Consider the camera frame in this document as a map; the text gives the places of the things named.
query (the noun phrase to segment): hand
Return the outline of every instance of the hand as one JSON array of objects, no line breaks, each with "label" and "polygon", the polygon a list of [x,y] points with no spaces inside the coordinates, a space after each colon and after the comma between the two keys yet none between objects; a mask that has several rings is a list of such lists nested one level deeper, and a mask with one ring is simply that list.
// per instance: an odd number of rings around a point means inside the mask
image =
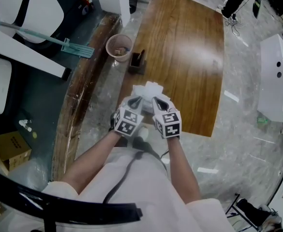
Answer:
[{"label": "hand", "polygon": [[153,97],[153,120],[155,128],[163,138],[179,137],[182,130],[182,120],[180,111],[175,105],[162,98]]},{"label": "hand", "polygon": [[140,115],[143,100],[140,96],[129,96],[123,99],[118,110],[111,117],[111,129],[132,136],[140,125],[143,116]]}]

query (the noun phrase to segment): white shirt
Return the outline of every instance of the white shirt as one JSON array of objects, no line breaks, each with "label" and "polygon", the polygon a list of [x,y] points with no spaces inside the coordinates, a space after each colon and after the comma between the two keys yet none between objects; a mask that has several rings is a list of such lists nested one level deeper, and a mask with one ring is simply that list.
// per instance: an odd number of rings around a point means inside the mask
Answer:
[{"label": "white shirt", "polygon": [[[107,193],[123,177],[126,166],[136,150],[114,148],[105,166],[80,193],[67,183],[52,182],[44,193],[66,199],[102,203]],[[162,164],[148,153],[136,160],[128,176],[109,203],[136,203],[142,210],[140,221],[121,225],[83,226],[61,225],[58,232],[234,232],[220,202],[207,199],[185,204],[171,182]],[[15,214],[9,232],[43,230],[41,221]]]}]

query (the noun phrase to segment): wooden board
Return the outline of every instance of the wooden board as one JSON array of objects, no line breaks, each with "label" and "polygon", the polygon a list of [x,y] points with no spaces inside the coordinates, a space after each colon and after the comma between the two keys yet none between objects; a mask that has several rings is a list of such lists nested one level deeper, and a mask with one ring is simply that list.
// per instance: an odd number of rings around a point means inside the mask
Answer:
[{"label": "wooden board", "polygon": [[210,137],[223,78],[222,15],[192,0],[151,0],[133,52],[143,49],[145,74],[126,72],[118,104],[133,85],[156,82],[180,110],[182,130]]},{"label": "wooden board", "polygon": [[81,58],[68,87],[55,138],[52,158],[52,180],[59,181],[74,162],[81,125],[89,106],[91,95],[104,63],[108,57],[105,50],[107,40],[120,27],[118,14],[106,13],[94,34],[89,47],[95,48],[90,59]]}]

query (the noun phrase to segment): floor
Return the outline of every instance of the floor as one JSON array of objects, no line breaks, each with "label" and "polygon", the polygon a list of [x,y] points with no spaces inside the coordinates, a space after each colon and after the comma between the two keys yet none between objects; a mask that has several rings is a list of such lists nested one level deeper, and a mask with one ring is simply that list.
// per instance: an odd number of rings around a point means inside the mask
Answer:
[{"label": "floor", "polygon": [[[215,9],[224,0],[194,0]],[[137,36],[142,15],[149,0],[138,0],[137,11],[122,33],[133,40]],[[197,177],[204,198],[217,198],[224,207],[235,192],[253,204],[266,203],[273,194],[283,171],[283,136],[281,123],[257,123],[260,82],[260,42],[276,33],[283,33],[282,24],[267,2],[263,3],[258,20],[252,13],[250,0],[237,13],[240,37],[224,26],[224,76],[218,115],[211,138],[183,133],[181,143]],[[108,131],[109,118],[116,109],[120,86],[127,64],[107,60],[91,98],[80,135],[77,156],[94,145]],[[224,95],[228,91],[239,102]],[[148,141],[162,154],[167,149],[154,127]],[[217,170],[216,174],[199,172],[198,168]]]}]

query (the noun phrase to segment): mop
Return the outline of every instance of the mop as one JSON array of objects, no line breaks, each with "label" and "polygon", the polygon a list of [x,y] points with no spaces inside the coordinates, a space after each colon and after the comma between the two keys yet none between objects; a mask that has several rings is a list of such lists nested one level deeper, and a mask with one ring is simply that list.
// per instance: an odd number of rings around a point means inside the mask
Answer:
[{"label": "mop", "polygon": [[0,26],[10,28],[10,29],[15,29],[15,30],[18,30],[20,32],[24,32],[24,33],[27,33],[27,34],[30,34],[30,35],[51,41],[53,43],[60,44],[62,46],[62,48],[61,48],[62,52],[67,52],[67,53],[78,55],[78,56],[81,56],[81,57],[84,57],[84,58],[91,58],[93,53],[94,53],[94,50],[95,50],[94,48],[91,48],[91,47],[88,47],[88,46],[85,46],[85,45],[69,43],[69,39],[67,39],[67,38],[65,39],[65,41],[60,41],[60,40],[54,39],[52,37],[46,36],[42,33],[38,33],[38,32],[29,30],[29,29],[24,29],[24,28],[21,28],[21,27],[18,27],[18,26],[9,24],[9,23],[5,23],[5,22],[0,21]]}]

